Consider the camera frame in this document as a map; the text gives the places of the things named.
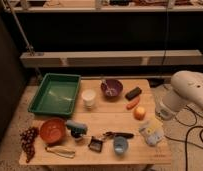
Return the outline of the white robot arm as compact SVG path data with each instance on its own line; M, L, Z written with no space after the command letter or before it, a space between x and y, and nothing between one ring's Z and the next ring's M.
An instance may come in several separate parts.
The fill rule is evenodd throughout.
M203 110L203 73L179 71L171 77L172 89L155 108L162 120L173 119L187 104L194 103Z

